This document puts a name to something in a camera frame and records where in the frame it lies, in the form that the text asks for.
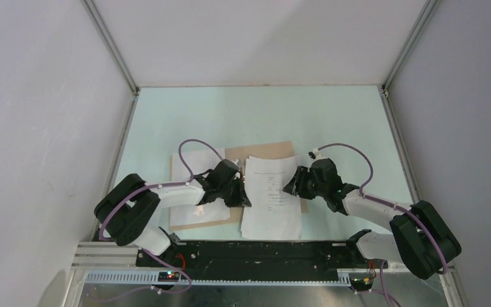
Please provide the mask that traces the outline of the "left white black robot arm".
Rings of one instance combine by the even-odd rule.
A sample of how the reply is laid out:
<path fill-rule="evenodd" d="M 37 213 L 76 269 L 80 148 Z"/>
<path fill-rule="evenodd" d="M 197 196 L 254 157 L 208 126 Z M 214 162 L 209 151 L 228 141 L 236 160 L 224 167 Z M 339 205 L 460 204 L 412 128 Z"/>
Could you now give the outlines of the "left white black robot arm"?
<path fill-rule="evenodd" d="M 169 234 L 149 224 L 158 209 L 182 205 L 206 205 L 221 200 L 228 208 L 250 207 L 243 174 L 230 160 L 221 160 L 213 169 L 185 182 L 147 185 L 136 173 L 127 175 L 94 209 L 100 222 L 100 240 L 118 246 L 135 245 L 152 254 L 161 266 L 176 260 L 176 248 Z"/>

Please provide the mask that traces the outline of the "silver metal folder clip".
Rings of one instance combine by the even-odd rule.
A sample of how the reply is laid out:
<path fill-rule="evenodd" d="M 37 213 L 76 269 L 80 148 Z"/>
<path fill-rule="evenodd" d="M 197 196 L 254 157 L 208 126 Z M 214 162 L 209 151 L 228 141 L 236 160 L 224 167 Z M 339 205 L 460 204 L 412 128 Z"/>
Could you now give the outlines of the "silver metal folder clip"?
<path fill-rule="evenodd" d="M 243 159 L 234 159 L 233 162 L 235 163 L 235 165 L 237 166 L 238 168 L 238 172 L 236 173 L 235 175 L 235 178 L 237 179 L 240 179 L 242 182 L 245 181 L 245 176 L 244 176 L 244 173 L 245 173 L 245 162 Z"/>

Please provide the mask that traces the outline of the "aluminium frame post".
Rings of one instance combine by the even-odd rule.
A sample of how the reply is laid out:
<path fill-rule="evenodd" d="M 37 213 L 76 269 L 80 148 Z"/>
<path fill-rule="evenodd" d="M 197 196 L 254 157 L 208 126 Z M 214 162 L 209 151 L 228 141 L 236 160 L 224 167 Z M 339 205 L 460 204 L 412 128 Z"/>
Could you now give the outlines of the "aluminium frame post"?
<path fill-rule="evenodd" d="M 393 85 L 395 79 L 397 78 L 404 64 L 410 57 L 415 46 L 418 44 L 418 41 L 422 37 L 424 31 L 426 30 L 429 22 L 431 21 L 441 2 L 442 1 L 440 0 L 427 0 L 422 7 L 418 18 L 412 26 L 410 33 L 405 39 L 405 42 L 396 57 L 396 60 L 392 64 L 388 75 L 382 83 L 382 89 L 384 92 L 388 92 L 390 87 Z"/>
<path fill-rule="evenodd" d="M 130 72 L 126 61 L 124 57 L 122 56 L 118 45 L 116 44 L 107 23 L 104 20 L 104 17 L 102 16 L 97 4 L 93 0 L 82 0 L 81 1 L 82 5 L 84 6 L 87 14 L 89 15 L 90 19 L 92 20 L 92 23 L 99 34 L 102 43 L 105 45 L 107 48 L 109 55 L 115 62 L 118 71 L 120 72 L 121 76 L 125 80 L 127 87 L 129 88 L 131 94 L 133 96 L 138 95 L 139 92 L 139 86 L 135 82 L 132 73 Z"/>

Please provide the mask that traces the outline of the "right small circuit board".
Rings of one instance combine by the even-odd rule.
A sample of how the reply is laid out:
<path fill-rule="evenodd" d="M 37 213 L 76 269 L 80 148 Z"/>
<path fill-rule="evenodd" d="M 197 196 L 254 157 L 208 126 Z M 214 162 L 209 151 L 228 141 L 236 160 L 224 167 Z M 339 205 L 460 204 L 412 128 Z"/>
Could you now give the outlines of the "right small circuit board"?
<path fill-rule="evenodd" d="M 350 289 L 354 292 L 370 292 L 373 287 L 371 278 L 351 278 Z"/>

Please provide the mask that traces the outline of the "small circuit board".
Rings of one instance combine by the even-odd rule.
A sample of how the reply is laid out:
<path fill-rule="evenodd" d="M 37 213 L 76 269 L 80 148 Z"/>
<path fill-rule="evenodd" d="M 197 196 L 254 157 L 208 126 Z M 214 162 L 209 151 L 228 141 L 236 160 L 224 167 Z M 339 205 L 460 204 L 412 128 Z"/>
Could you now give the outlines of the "small circuit board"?
<path fill-rule="evenodd" d="M 157 277 L 158 282 L 177 282 L 180 279 L 181 274 L 176 271 L 160 271 Z"/>
<path fill-rule="evenodd" d="M 373 287 L 371 278 L 351 278 L 350 289 L 354 292 L 370 292 Z"/>

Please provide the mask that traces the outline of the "left small circuit board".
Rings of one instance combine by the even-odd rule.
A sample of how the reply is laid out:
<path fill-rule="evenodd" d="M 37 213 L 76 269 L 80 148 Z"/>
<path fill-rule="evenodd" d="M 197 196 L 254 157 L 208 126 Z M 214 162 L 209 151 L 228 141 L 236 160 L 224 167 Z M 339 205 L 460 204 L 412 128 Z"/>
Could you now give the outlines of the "left small circuit board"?
<path fill-rule="evenodd" d="M 177 282 L 180 279 L 181 274 L 176 271 L 160 271 L 157 277 L 158 282 Z"/>

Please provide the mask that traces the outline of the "right aluminium frame post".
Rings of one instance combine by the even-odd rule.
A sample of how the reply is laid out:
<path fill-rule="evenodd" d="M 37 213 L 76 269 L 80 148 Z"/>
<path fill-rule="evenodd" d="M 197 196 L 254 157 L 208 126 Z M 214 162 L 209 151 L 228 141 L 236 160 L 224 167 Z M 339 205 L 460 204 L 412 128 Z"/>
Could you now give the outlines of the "right aluminium frame post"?
<path fill-rule="evenodd" d="M 426 30 L 429 22 L 431 21 L 441 2 L 442 1 L 440 0 L 427 0 L 422 7 L 418 18 L 412 26 L 410 33 L 405 39 L 405 42 L 396 57 L 396 60 L 392 64 L 388 75 L 382 83 L 382 89 L 384 92 L 388 92 L 390 87 L 393 85 L 395 79 L 397 78 L 404 64 L 410 57 L 415 46 L 418 44 L 418 41 L 422 37 L 424 31 Z"/>

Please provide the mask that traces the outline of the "tan cardboard folder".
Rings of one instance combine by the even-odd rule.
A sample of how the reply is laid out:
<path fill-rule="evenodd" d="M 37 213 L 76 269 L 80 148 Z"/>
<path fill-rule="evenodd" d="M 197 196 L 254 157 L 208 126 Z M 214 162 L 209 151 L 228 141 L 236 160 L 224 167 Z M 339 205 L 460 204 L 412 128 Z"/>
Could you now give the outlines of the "tan cardboard folder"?
<path fill-rule="evenodd" d="M 196 175 L 219 162 L 219 157 L 244 161 L 248 157 L 259 159 L 284 159 L 295 155 L 291 141 L 247 145 L 235 148 L 216 148 L 184 152 L 182 157 Z M 242 208 L 228 208 L 217 200 L 204 206 L 182 205 L 169 210 L 169 229 L 172 232 L 208 228 L 227 224 L 238 225 L 242 221 Z"/>

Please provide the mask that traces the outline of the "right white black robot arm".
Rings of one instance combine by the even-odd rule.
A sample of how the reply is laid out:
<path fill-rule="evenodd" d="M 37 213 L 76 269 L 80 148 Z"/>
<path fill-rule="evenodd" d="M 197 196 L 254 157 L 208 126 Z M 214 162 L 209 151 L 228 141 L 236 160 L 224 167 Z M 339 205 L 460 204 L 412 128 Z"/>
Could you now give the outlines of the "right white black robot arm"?
<path fill-rule="evenodd" d="M 367 231 L 354 236 L 356 243 L 346 250 L 347 261 L 354 267 L 377 258 L 402 263 L 416 277 L 428 279 L 443 273 L 444 265 L 462 252 L 431 203 L 421 200 L 406 205 L 362 195 L 359 186 L 342 181 L 331 159 L 315 160 L 308 168 L 299 166 L 283 192 L 306 200 L 322 198 L 332 212 L 360 217 L 388 230 L 387 234 Z"/>

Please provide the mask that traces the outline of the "left aluminium frame post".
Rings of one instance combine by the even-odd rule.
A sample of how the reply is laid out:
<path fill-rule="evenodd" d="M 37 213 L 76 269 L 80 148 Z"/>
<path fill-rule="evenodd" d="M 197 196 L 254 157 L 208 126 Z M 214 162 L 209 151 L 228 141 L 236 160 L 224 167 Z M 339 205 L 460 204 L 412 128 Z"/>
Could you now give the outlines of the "left aluminium frame post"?
<path fill-rule="evenodd" d="M 130 72 L 126 61 L 124 57 L 122 56 L 118 45 L 116 44 L 107 23 L 104 20 L 104 17 L 102 16 L 97 4 L 93 0 L 82 0 L 81 1 L 82 5 L 84 6 L 87 14 L 89 15 L 90 19 L 92 20 L 92 23 L 99 34 L 102 43 L 105 45 L 107 48 L 109 55 L 115 62 L 118 71 L 120 72 L 121 76 L 125 80 L 127 87 L 129 88 L 131 94 L 133 96 L 138 95 L 139 92 L 139 86 L 135 82 L 132 73 Z"/>

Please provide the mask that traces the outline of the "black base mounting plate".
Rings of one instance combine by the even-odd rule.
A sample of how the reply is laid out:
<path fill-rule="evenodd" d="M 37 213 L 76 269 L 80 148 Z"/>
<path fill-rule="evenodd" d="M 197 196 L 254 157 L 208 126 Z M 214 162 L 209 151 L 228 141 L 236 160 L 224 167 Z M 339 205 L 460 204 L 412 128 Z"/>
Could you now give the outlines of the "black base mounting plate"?
<path fill-rule="evenodd" d="M 160 259 L 192 279 L 333 281 L 343 269 L 368 269 L 369 260 L 345 241 L 215 241 L 172 243 Z"/>

